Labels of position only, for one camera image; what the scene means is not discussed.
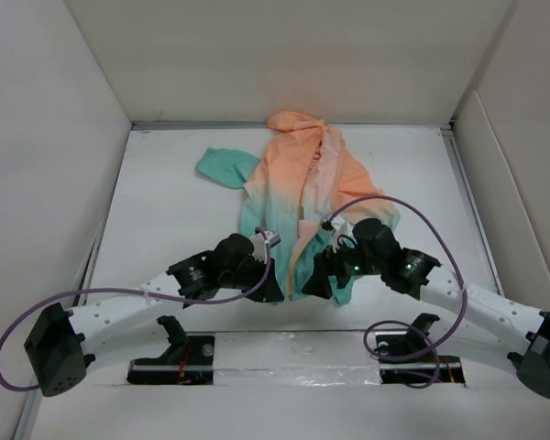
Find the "orange and teal gradient jacket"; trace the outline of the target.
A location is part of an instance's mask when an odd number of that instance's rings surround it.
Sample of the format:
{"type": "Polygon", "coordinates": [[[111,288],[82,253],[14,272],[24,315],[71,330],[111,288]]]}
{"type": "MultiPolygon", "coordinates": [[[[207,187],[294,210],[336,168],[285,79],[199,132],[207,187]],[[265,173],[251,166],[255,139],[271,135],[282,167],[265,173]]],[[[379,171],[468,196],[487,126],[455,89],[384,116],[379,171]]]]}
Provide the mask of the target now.
{"type": "Polygon", "coordinates": [[[400,213],[383,198],[368,170],[348,151],[340,130],[324,120],[284,111],[272,116],[275,133],[262,158],[245,151],[208,148],[195,169],[222,186],[242,190],[246,199],[238,231],[260,226],[280,235],[272,251],[275,276],[285,300],[303,299],[314,257],[333,238],[321,222],[333,212],[342,228],[373,217],[395,228],[400,213]]]}

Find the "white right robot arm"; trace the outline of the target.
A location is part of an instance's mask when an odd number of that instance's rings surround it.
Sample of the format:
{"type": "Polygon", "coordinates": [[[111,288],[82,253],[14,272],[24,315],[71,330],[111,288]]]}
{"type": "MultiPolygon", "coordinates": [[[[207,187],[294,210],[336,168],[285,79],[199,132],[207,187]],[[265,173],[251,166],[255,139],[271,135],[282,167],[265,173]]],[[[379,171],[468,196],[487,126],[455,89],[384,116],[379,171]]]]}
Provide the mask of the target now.
{"type": "Polygon", "coordinates": [[[550,310],[507,300],[463,284],[454,272],[419,250],[403,248],[377,219],[354,227],[347,243],[329,246],[313,259],[306,295],[329,299],[357,277],[378,275],[392,291],[455,314],[450,324],[422,313],[389,346],[370,354],[384,363],[405,364],[435,357],[468,358],[507,371],[534,393],[550,400],[550,310]]]}

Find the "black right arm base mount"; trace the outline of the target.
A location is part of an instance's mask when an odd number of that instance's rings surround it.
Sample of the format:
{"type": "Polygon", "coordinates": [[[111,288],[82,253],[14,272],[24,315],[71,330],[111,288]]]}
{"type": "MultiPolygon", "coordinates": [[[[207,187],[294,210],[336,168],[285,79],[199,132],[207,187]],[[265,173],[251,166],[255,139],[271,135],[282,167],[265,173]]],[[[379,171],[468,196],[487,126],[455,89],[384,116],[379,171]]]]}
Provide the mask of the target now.
{"type": "MultiPolygon", "coordinates": [[[[421,313],[412,326],[429,336],[439,318],[431,313],[421,313]]],[[[407,327],[388,327],[374,331],[375,350],[385,356],[406,356],[428,345],[428,341],[407,327]]],[[[435,384],[464,384],[465,377],[459,357],[440,355],[440,368],[435,384]]],[[[381,361],[379,377],[383,385],[401,384],[409,388],[422,388],[435,373],[435,357],[432,353],[402,363],[381,361]]]]}

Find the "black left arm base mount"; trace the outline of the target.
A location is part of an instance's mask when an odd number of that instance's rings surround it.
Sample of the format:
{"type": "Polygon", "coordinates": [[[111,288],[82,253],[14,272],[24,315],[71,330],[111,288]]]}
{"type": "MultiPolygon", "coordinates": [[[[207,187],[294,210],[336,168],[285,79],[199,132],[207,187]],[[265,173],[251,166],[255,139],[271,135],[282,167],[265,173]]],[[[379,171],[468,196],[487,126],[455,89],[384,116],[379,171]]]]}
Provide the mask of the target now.
{"type": "Polygon", "coordinates": [[[174,316],[161,316],[157,323],[167,333],[169,346],[156,357],[132,360],[126,381],[143,386],[213,385],[215,334],[186,333],[174,316]]]}

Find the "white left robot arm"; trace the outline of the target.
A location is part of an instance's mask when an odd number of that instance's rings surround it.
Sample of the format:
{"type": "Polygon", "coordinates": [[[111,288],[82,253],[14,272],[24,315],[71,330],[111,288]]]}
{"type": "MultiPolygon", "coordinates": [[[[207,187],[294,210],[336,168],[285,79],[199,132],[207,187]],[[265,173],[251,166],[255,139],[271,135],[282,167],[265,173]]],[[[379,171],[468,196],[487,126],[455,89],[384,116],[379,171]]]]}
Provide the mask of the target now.
{"type": "Polygon", "coordinates": [[[97,303],[44,308],[24,344],[41,394],[61,395],[120,360],[181,362],[189,340],[177,314],[188,306],[282,302],[272,256],[280,242],[262,229],[251,237],[234,233],[138,289],[107,288],[97,303]]]}

